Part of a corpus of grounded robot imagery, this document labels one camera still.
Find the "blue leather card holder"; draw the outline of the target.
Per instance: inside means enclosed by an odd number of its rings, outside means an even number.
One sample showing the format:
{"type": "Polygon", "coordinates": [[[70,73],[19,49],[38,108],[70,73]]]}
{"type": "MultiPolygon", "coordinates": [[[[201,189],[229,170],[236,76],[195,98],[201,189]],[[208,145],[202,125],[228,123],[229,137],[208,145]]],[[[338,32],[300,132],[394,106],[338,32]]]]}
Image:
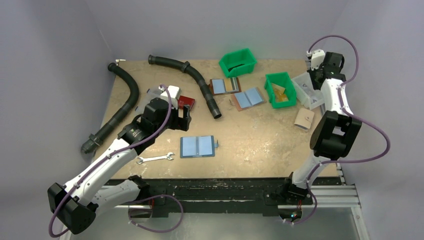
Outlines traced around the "blue leather card holder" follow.
{"type": "Polygon", "coordinates": [[[218,147],[219,142],[213,135],[184,136],[180,138],[180,158],[214,157],[218,147]]]}

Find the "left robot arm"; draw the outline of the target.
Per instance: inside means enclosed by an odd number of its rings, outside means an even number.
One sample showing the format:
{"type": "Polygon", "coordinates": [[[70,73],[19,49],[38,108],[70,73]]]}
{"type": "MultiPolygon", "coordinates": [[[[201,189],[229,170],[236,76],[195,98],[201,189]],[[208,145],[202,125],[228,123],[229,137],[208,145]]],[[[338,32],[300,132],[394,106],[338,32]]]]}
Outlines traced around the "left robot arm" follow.
{"type": "Polygon", "coordinates": [[[52,217],[48,234],[59,238],[67,232],[80,234],[96,217],[125,203],[153,203],[167,194],[152,195],[150,185],[140,176],[133,175],[122,183],[102,187],[124,165],[137,158],[153,145],[165,130],[188,131],[191,122],[190,107],[183,107],[183,115],[168,101],[152,99],[143,113],[136,115],[112,141],[108,149],[85,170],[65,184],[54,183],[47,190],[52,217]]]}

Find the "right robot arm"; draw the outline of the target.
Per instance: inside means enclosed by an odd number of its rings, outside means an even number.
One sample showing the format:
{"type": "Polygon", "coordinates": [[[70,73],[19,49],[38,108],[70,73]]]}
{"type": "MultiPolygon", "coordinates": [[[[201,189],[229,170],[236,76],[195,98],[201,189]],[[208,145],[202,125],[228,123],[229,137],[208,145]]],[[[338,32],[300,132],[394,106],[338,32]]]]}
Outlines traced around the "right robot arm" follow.
{"type": "Polygon", "coordinates": [[[313,89],[323,94],[325,113],[311,135],[311,154],[289,175],[281,191],[282,196],[292,202],[307,197],[309,187],[327,163],[348,155],[362,127],[362,122],[352,117],[347,103],[346,76],[342,74],[344,56],[322,49],[309,51],[306,56],[307,73],[313,89]]]}

